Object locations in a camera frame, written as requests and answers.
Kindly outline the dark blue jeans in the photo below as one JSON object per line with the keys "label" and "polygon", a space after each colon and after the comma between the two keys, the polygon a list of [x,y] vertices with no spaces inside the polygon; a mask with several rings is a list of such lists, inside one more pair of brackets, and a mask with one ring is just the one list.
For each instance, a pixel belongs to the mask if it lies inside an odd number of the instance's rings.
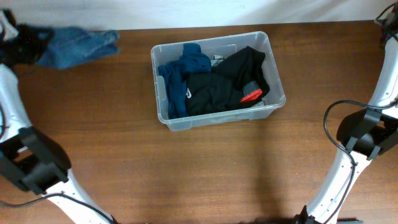
{"label": "dark blue jeans", "polygon": [[52,38],[36,65],[64,70],[119,53],[119,33],[115,30],[57,27],[51,31]]}

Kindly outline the clear plastic storage bin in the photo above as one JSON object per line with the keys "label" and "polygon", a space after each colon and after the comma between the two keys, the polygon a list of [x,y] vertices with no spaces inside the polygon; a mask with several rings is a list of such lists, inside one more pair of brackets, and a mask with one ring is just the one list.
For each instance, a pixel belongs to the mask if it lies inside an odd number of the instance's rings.
{"label": "clear plastic storage bin", "polygon": [[262,71],[266,82],[270,86],[270,92],[262,98],[263,105],[255,108],[170,119],[168,116],[169,99],[167,97],[165,81],[159,74],[158,66],[179,59],[179,56],[183,52],[184,42],[156,45],[152,48],[150,54],[152,59],[157,115],[159,121],[165,124],[171,131],[183,131],[200,126],[246,119],[265,119],[274,110],[284,106],[286,102],[284,89],[275,63],[270,40],[265,32],[256,31],[210,39],[199,39],[194,40],[194,43],[200,45],[201,52],[210,58],[215,55],[227,57],[246,46],[264,52],[266,57],[262,64]]}

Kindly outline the black Nike garment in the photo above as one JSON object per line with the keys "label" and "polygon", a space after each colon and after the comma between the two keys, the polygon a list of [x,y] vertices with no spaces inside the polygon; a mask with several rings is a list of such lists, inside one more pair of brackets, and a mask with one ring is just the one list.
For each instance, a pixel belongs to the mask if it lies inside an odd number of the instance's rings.
{"label": "black Nike garment", "polygon": [[231,80],[215,73],[197,73],[187,79],[187,112],[190,116],[249,108],[254,103],[242,103],[243,94]]}

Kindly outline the dark blue shirt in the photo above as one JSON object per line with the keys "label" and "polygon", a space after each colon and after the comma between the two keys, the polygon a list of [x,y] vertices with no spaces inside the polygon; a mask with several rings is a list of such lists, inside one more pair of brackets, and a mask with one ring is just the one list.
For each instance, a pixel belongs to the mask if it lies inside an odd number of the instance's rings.
{"label": "dark blue shirt", "polygon": [[196,43],[183,44],[183,51],[178,60],[158,66],[159,75],[164,78],[167,90],[170,119],[188,116],[185,104],[188,77],[191,74],[210,73],[210,71],[211,61]]}

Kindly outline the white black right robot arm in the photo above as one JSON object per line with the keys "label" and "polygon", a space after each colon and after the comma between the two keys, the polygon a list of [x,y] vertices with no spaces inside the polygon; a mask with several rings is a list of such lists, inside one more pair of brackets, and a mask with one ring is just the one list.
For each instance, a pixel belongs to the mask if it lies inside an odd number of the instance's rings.
{"label": "white black right robot arm", "polygon": [[387,6],[374,23],[381,27],[384,63],[375,91],[362,109],[346,116],[333,138],[333,165],[315,198],[293,223],[337,223],[338,214],[354,183],[377,156],[397,145],[397,3]]}

